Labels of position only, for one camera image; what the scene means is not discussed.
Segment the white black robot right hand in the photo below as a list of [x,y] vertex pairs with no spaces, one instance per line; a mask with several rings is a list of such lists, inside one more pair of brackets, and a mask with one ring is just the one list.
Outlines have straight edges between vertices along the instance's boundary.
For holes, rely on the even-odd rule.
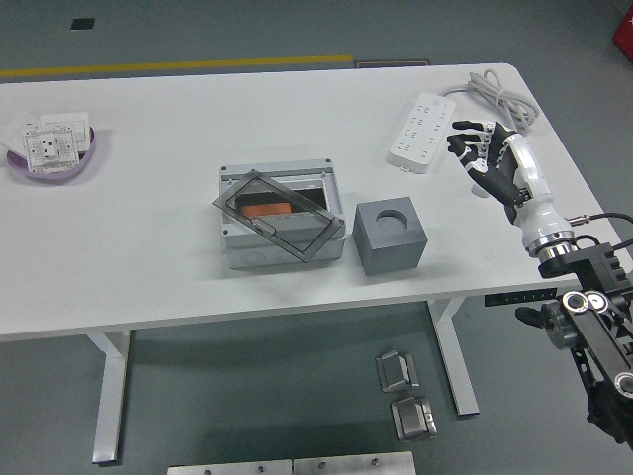
[[522,245],[535,257],[544,247],[569,242],[572,227],[554,208],[554,197],[527,138],[498,122],[457,121],[447,137],[472,180],[505,208],[520,228]]

